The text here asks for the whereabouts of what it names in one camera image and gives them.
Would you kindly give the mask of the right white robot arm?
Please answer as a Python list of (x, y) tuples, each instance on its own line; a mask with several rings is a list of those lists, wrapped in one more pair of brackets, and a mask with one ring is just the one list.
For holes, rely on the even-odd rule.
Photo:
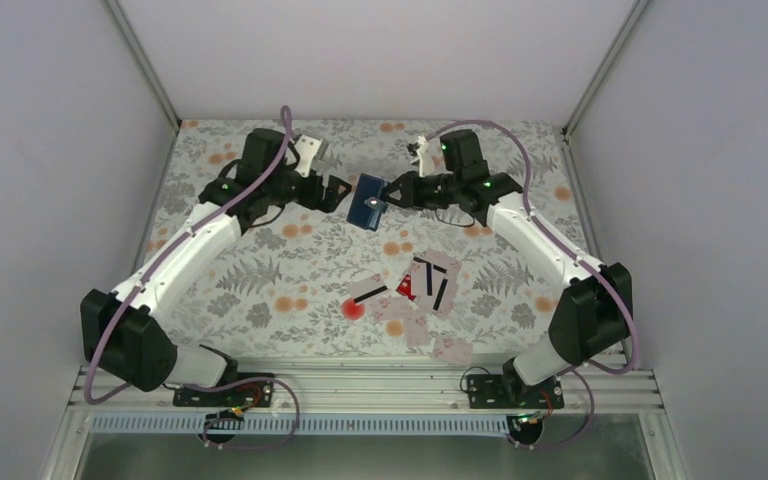
[[(528, 182), (491, 173), (478, 135), (456, 122), (406, 147), (416, 169), (383, 190), (383, 202), (412, 210), (457, 206), (505, 239), (536, 270), (560, 287), (552, 319), (540, 340), (502, 367), (501, 391), (515, 407), (540, 393), (540, 383), (589, 363), (622, 375), (638, 364), (639, 335), (633, 319), (631, 274), (620, 263), (606, 265), (573, 243), (530, 203)], [(623, 367), (595, 363), (595, 356), (630, 340)]]

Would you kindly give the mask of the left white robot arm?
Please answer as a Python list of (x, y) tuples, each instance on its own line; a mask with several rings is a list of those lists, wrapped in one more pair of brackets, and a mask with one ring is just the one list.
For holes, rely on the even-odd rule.
[(256, 128), (240, 157), (229, 161), (197, 197), (182, 227), (127, 279), (109, 292), (93, 289), (79, 312), (90, 390), (103, 370), (144, 392), (165, 384), (197, 386), (215, 405), (238, 391), (235, 361), (204, 345), (174, 342), (164, 324), (202, 271), (249, 230), (264, 225), (272, 208), (296, 203), (334, 212), (350, 185), (312, 167), (325, 141)]

